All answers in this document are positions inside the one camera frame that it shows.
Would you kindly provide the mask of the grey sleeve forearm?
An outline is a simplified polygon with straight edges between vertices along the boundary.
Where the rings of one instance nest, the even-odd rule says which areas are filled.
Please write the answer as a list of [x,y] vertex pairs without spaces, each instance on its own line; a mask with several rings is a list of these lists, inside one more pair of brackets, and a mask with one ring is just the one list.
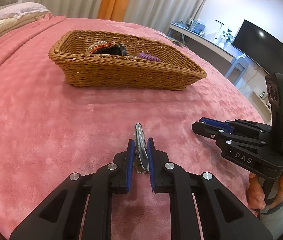
[[278,239],[283,234],[283,201],[267,213],[260,213],[259,219],[270,231],[273,239]]

